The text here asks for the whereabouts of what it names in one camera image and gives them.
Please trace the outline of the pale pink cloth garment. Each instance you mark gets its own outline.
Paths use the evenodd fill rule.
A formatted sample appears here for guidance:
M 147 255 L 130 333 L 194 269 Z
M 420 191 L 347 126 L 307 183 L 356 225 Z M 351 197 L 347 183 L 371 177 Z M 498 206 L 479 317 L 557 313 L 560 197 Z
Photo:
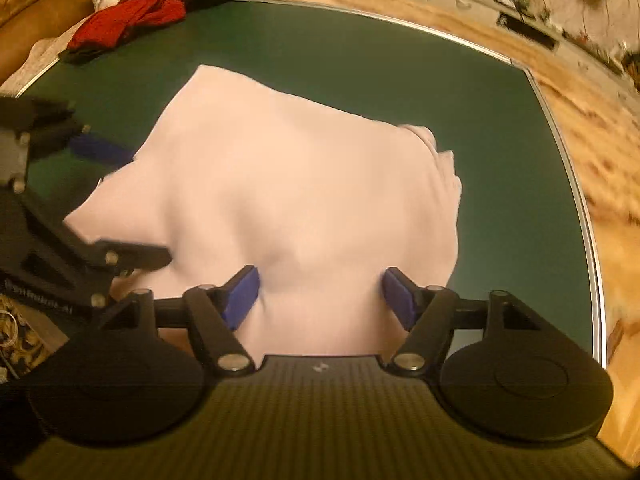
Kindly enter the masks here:
M 396 266 L 446 285 L 462 183 L 431 130 L 336 110 L 202 65 L 134 159 L 67 217 L 89 242 L 157 244 L 171 263 L 124 278 L 179 297 L 254 266 L 259 295 L 236 336 L 275 354 L 389 358 L 405 338 L 381 292 Z

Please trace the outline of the beige lace sofa cover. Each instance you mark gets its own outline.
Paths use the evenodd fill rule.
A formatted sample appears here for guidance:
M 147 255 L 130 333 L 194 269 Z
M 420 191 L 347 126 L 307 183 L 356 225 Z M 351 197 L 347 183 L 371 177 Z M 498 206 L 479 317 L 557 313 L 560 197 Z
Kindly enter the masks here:
M 70 38 L 76 32 L 78 27 L 92 14 L 82 18 L 76 24 L 70 26 L 60 36 L 53 38 L 44 38 L 37 41 L 30 50 L 27 60 L 23 65 L 7 80 L 1 79 L 1 92 L 3 94 L 15 94 L 23 89 L 26 84 L 45 70 L 50 64 L 58 59 L 58 54 L 62 52 Z

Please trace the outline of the red fuzzy garment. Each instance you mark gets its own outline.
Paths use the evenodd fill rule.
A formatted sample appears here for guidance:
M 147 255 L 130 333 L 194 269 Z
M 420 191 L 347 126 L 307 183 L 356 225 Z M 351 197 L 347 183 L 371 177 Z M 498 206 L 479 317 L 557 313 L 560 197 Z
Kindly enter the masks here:
M 111 51 L 146 32 L 182 21 L 192 0 L 119 0 L 90 16 L 74 33 L 65 53 Z

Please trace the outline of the green mat with metal frame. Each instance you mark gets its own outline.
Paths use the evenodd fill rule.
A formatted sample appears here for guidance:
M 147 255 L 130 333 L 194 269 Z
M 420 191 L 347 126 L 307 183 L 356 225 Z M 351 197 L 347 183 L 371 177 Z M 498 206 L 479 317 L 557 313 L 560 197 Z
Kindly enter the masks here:
M 505 289 L 606 359 L 596 243 L 566 142 L 532 73 L 460 37 L 370 12 L 239 0 L 189 14 L 85 65 L 53 61 L 21 86 L 73 102 L 139 146 L 201 64 L 361 116 L 430 128 L 463 184 L 451 287 Z

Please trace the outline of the white wall shelf cabinet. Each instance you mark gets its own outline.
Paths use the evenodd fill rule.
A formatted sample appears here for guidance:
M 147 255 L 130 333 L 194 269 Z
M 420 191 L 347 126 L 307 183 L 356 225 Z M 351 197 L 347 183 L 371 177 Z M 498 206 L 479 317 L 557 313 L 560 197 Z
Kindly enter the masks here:
M 639 52 L 639 0 L 428 0 L 510 30 L 593 76 L 631 80 Z

